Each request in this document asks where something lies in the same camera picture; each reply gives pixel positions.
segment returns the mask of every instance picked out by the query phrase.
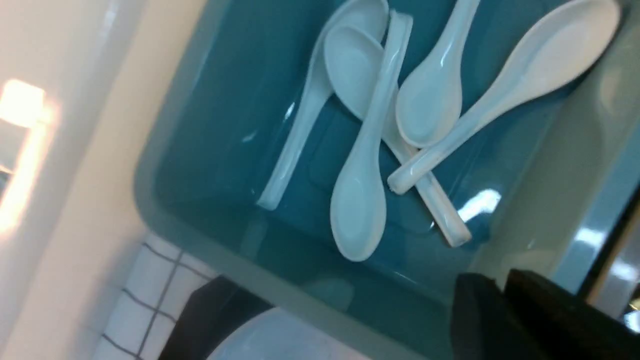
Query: black object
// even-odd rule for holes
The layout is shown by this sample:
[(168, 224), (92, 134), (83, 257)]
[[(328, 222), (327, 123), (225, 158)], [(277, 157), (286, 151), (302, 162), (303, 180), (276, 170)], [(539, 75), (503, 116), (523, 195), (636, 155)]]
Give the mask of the black object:
[(477, 274), (456, 282), (456, 359), (640, 359), (640, 338), (544, 277), (512, 270), (504, 294)]
[(238, 327), (272, 307), (217, 277), (193, 292), (159, 360), (205, 360)]

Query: teal plastic container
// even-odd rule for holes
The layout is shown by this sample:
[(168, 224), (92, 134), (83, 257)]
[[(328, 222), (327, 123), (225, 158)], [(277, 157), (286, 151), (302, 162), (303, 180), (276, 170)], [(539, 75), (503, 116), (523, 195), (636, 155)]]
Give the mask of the teal plastic container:
[[(465, 48), (463, 111), (522, 35), (566, 0), (483, 0)], [(373, 359), (450, 359), (456, 276), (513, 267), (578, 291), (640, 179), (640, 6), (595, 68), (501, 116), (435, 169), (474, 238), (449, 248), (415, 190), (387, 191), (365, 263), (333, 242), (333, 185), (358, 121), (332, 97), (280, 206), (255, 205), (291, 128), (316, 38), (342, 0), (211, 0), (136, 176), (158, 235)], [(415, 22), (401, 81), (453, 0), (390, 0)], [(383, 146), (384, 179), (398, 166)]]

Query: light fixture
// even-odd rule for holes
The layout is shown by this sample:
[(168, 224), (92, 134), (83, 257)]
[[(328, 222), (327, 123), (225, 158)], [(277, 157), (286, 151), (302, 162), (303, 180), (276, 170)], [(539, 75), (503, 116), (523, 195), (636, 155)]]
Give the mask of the light fixture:
[(42, 114), (45, 92), (18, 79), (8, 80), (0, 95), (0, 119), (20, 127), (33, 127)]

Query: white ceramic spoon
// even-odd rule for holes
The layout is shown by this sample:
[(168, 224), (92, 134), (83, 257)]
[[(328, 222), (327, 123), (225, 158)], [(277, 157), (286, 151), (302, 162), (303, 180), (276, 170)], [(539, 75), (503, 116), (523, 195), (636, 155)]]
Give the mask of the white ceramic spoon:
[[(380, 140), (387, 113), (395, 93), (400, 68), (411, 35), (413, 18), (391, 11), (385, 54), (371, 97), (367, 117), (362, 123), (349, 157), (338, 175), (330, 207), (333, 237), (342, 255), (351, 261), (365, 261), (378, 247), (387, 221), (385, 189), (380, 177)], [(343, 49), (362, 49), (363, 56), (376, 56), (377, 48), (360, 31), (348, 28), (337, 42)], [(352, 69), (350, 60), (336, 61), (329, 67)]]
[(278, 207), (291, 180), (300, 154), (324, 104), (333, 94), (324, 66), (324, 39), (334, 26), (349, 24), (381, 40), (387, 29), (387, 0), (349, 0), (331, 16), (318, 36), (309, 62), (307, 81), (298, 113), (267, 186), (257, 204), (267, 210)]
[(547, 14), (525, 34), (493, 85), (453, 131), (391, 174), (391, 190), (407, 192), (491, 121), (587, 71), (607, 48), (619, 22), (615, 0), (573, 0)]
[(423, 148), (440, 141), (460, 117), (460, 67), (480, 0), (458, 0), (429, 56), (404, 81), (396, 105), (400, 134)]
[[(383, 49), (376, 39), (364, 33), (361, 37), (369, 44), (366, 47), (350, 47), (349, 35), (345, 34), (350, 31), (358, 30), (339, 26), (327, 34), (324, 43), (324, 56), (327, 59), (325, 63), (329, 80), (338, 98), (358, 119), (364, 120), (380, 71)], [(396, 95), (397, 85), (392, 98), (391, 111), (388, 112), (382, 130), (382, 140), (387, 143), (400, 164), (403, 164), (409, 161), (417, 151), (404, 142), (397, 130), (394, 116)], [(471, 240), (471, 232), (431, 172), (420, 179), (415, 187), (452, 247)]]

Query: cream wall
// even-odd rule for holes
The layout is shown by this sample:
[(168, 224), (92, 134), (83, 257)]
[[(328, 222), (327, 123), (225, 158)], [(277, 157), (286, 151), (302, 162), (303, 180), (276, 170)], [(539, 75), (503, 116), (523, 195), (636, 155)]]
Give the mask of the cream wall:
[(0, 81), (47, 91), (38, 176), (0, 234), (0, 351), (87, 359), (146, 228), (133, 174), (205, 0), (5, 0)]

